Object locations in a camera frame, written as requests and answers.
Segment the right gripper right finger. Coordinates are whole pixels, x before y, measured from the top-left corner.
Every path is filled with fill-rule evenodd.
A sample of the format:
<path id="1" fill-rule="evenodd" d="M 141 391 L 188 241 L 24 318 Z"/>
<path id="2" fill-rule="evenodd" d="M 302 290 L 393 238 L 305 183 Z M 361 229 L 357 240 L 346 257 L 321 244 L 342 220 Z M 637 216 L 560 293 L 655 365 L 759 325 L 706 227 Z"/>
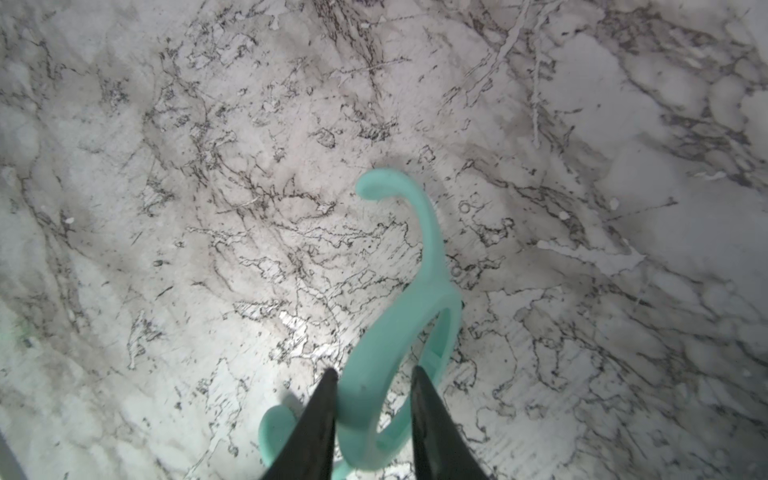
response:
<path id="1" fill-rule="evenodd" d="M 424 368 L 411 376 L 414 471 L 418 480 L 486 480 Z"/>

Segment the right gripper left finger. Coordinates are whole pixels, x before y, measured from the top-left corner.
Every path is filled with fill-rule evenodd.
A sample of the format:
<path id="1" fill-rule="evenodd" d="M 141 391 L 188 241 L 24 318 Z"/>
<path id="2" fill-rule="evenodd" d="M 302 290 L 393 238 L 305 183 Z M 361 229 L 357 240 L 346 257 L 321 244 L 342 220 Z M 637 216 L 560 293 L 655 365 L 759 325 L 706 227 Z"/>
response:
<path id="1" fill-rule="evenodd" d="M 329 479 L 333 471 L 338 373 L 324 371 L 301 416 L 270 408 L 259 425 L 264 479 Z"/>

